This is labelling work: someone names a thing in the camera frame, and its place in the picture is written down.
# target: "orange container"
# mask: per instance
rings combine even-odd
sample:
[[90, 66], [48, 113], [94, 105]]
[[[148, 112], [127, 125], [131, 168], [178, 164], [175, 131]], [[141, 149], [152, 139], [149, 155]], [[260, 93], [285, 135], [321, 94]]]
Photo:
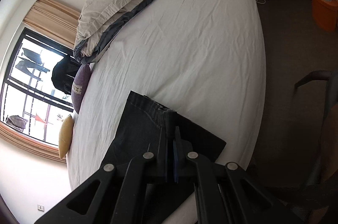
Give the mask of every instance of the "orange container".
[[335, 31], [338, 15], [338, 1], [312, 0], [312, 16], [317, 25], [326, 31]]

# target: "purple pillow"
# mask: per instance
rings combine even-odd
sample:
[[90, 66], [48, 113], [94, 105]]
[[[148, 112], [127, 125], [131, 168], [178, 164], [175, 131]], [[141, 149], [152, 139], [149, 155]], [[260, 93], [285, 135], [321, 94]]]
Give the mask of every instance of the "purple pillow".
[[86, 93], [86, 89], [89, 83], [89, 79], [91, 76], [91, 70], [88, 64], [82, 64], [80, 69], [78, 70], [73, 86], [72, 86], [72, 102], [74, 110], [79, 114], [80, 107], [82, 103], [82, 99], [84, 94]]

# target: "screw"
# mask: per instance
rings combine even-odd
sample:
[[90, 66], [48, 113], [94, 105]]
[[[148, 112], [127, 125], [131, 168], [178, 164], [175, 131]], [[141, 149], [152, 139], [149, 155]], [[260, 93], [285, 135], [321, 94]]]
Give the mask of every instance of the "screw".
[[238, 165], [235, 162], [230, 162], [230, 163], [228, 163], [227, 167], [228, 167], [228, 169], [234, 171], [234, 170], [237, 170]]
[[146, 152], [146, 153], [143, 154], [143, 157], [145, 159], [151, 159], [151, 158], [154, 157], [154, 154], [152, 152]]
[[190, 152], [190, 153], [188, 153], [188, 157], [189, 157], [190, 159], [195, 159], [195, 158], [198, 157], [198, 153]]
[[115, 168], [114, 165], [113, 165], [113, 164], [110, 164], [110, 163], [104, 165], [104, 170], [105, 170], [106, 172], [111, 172], [112, 170], [114, 170], [114, 168]]

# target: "throw pillow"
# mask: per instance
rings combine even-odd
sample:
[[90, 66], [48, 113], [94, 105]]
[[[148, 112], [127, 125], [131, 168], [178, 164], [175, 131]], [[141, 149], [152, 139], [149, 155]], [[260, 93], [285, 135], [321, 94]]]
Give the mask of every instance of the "throw pillow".
[[88, 64], [83, 64], [75, 76], [72, 86], [72, 102], [77, 114], [80, 112], [82, 99], [86, 93], [90, 76], [91, 70]]
[[62, 122], [59, 132], [59, 156], [60, 159], [64, 158], [69, 151], [70, 144], [72, 143], [74, 121], [69, 114]]

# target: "white bed sheet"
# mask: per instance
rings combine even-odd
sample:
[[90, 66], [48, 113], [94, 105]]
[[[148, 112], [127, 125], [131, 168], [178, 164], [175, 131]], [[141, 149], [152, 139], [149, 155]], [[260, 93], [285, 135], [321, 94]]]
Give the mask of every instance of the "white bed sheet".
[[[217, 160], [246, 168], [265, 96], [264, 40], [255, 0], [155, 0], [92, 67], [67, 155], [71, 188], [98, 170], [130, 90], [227, 142]], [[197, 220], [191, 195], [165, 223]]]

